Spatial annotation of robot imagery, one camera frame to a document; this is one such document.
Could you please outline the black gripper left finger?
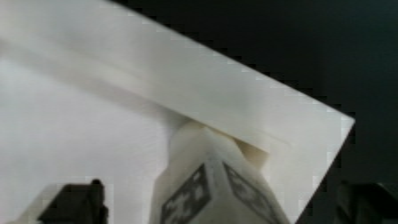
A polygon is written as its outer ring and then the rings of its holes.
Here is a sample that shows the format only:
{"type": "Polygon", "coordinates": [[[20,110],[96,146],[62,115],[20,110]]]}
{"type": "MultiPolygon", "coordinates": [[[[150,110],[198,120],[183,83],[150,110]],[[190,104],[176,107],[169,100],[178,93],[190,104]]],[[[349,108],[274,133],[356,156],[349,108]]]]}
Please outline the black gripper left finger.
{"type": "Polygon", "coordinates": [[[89,184],[66,184],[38,217],[41,224],[109,224],[105,186],[98,179],[89,184]]]}

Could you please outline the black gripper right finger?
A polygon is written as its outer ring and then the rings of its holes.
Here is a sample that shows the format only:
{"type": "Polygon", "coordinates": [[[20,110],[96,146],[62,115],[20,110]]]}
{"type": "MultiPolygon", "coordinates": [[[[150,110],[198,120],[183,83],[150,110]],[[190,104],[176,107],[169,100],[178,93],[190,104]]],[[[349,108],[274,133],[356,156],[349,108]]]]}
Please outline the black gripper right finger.
{"type": "Polygon", "coordinates": [[[341,183],[334,224],[398,224],[398,184],[341,183]]]}

